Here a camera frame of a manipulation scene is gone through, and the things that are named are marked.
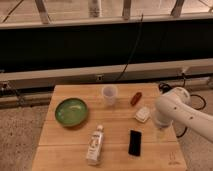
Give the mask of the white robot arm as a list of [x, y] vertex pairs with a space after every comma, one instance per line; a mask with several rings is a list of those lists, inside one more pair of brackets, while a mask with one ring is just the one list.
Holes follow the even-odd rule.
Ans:
[[189, 92], [175, 87], [155, 99], [152, 121], [159, 129], [178, 121], [213, 143], [213, 116], [190, 107], [189, 103]]

